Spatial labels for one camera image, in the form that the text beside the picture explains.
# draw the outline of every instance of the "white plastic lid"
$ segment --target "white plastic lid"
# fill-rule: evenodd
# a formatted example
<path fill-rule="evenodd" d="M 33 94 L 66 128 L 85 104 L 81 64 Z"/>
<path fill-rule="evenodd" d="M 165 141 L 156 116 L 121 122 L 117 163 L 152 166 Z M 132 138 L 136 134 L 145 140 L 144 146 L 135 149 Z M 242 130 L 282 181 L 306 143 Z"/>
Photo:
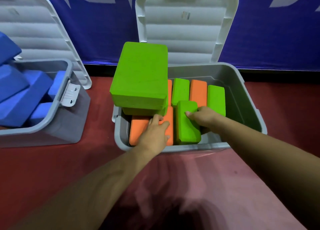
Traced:
<path fill-rule="evenodd" d="M 169 64 L 217 62 L 239 0 L 136 0 L 140 42 L 168 47 Z"/>
<path fill-rule="evenodd" d="M 92 81 L 49 0 L 0 0 L 0 31 L 22 53 L 16 59 L 68 58 L 85 89 Z"/>

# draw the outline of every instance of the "blue foam block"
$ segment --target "blue foam block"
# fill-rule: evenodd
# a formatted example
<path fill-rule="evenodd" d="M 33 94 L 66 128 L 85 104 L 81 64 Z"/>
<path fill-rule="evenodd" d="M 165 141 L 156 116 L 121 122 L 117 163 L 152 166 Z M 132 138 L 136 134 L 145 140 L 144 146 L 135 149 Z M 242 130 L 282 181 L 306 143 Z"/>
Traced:
<path fill-rule="evenodd" d="M 40 123 L 48 114 L 51 106 L 52 102 L 39 104 L 29 118 L 30 126 Z"/>
<path fill-rule="evenodd" d="M 50 96 L 51 99 L 54 100 L 54 97 L 57 95 L 65 74 L 66 74 L 66 71 L 58 71 L 58 73 L 56 74 L 53 84 L 48 91 L 48 95 Z"/>
<path fill-rule="evenodd" d="M 21 48 L 9 37 L 0 32 L 0 65 L 20 54 Z"/>
<path fill-rule="evenodd" d="M 16 68 L 8 64 L 0 66 L 0 102 L 28 86 L 28 81 Z"/>
<path fill-rule="evenodd" d="M 22 73 L 30 87 L 0 103 L 1 126 L 22 126 L 52 85 L 52 79 L 42 71 L 25 70 Z"/>

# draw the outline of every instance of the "person's right arm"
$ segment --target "person's right arm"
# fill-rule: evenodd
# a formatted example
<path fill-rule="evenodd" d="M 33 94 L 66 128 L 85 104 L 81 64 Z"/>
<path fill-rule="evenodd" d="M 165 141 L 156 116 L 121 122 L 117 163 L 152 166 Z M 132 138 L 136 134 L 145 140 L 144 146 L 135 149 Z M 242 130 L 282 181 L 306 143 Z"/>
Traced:
<path fill-rule="evenodd" d="M 186 115 L 229 143 L 307 229 L 320 229 L 320 158 L 208 107 Z"/>

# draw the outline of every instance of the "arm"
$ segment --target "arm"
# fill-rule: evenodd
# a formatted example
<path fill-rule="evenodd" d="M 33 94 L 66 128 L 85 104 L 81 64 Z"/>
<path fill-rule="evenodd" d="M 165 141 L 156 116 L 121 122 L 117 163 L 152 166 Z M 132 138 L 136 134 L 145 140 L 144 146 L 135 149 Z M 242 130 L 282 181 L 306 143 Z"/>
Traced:
<path fill-rule="evenodd" d="M 320 158 L 208 107 L 186 115 L 218 133 L 308 229 L 320 229 Z"/>
<path fill-rule="evenodd" d="M 162 119 L 150 120 L 138 146 L 65 188 L 13 229 L 98 229 L 134 177 L 166 147 L 169 122 L 158 125 Z"/>

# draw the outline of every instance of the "stacked green block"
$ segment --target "stacked green block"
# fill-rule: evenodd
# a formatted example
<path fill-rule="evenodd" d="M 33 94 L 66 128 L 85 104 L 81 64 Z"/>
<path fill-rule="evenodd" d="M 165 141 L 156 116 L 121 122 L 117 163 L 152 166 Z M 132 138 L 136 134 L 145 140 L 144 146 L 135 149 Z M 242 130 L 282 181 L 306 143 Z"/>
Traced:
<path fill-rule="evenodd" d="M 168 107 L 168 48 L 126 42 L 110 93 L 127 115 L 165 115 Z"/>
<path fill-rule="evenodd" d="M 198 111 L 194 101 L 179 101 L 176 106 L 176 140 L 177 144 L 196 144 L 201 141 L 200 127 L 186 116 L 186 111 Z"/>
<path fill-rule="evenodd" d="M 208 86 L 207 107 L 223 116 L 226 116 L 226 97 L 224 87 L 215 85 Z"/>
<path fill-rule="evenodd" d="M 179 101 L 189 100 L 190 81 L 187 79 L 174 79 L 171 105 L 176 107 Z"/>

